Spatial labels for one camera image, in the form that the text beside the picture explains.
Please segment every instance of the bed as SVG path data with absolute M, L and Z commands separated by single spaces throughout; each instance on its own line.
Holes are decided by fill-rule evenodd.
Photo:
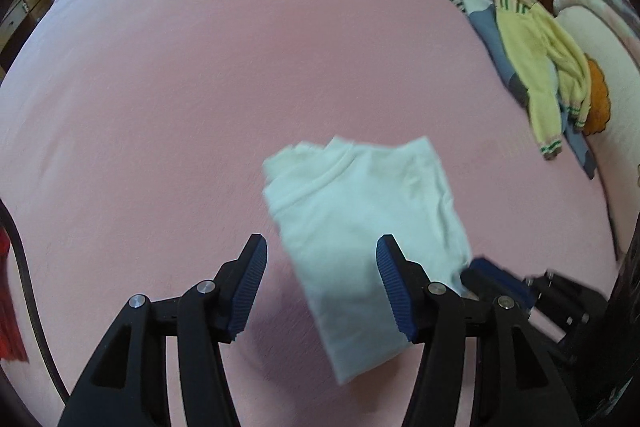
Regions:
M 130 295 L 181 295 L 260 232 L 268 267 L 246 331 L 223 349 L 242 425 L 401 424 L 420 348 L 339 387 L 262 200 L 262 161 L 300 140 L 427 135 L 475 255 L 523 276 L 553 267 L 607 295 L 616 279 L 601 183 L 568 152 L 540 157 L 447 0 L 56 0 L 0 92 L 2 200 L 70 389 Z M 53 426 L 62 403 L 13 264 L 10 286 L 30 364 L 2 367 Z

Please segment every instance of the folded white cloth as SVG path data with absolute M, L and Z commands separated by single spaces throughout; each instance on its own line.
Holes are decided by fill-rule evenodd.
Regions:
M 389 148 L 335 137 L 264 162 L 264 198 L 280 227 L 338 383 L 408 346 L 378 268 L 385 233 L 432 281 L 460 292 L 471 259 L 440 160 L 425 138 Z

